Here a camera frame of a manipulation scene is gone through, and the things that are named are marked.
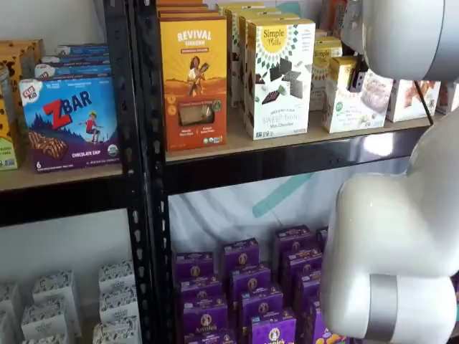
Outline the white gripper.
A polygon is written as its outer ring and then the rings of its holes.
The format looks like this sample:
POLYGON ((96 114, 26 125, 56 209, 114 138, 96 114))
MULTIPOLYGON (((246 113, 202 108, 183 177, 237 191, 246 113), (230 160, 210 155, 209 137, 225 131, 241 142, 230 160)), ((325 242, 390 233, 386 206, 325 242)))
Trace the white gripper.
MULTIPOLYGON (((341 41, 351 49, 363 49, 362 1, 347 1, 341 25, 341 41)), ((362 54, 357 54, 356 65, 348 83, 349 92, 360 92, 368 65, 362 54)))

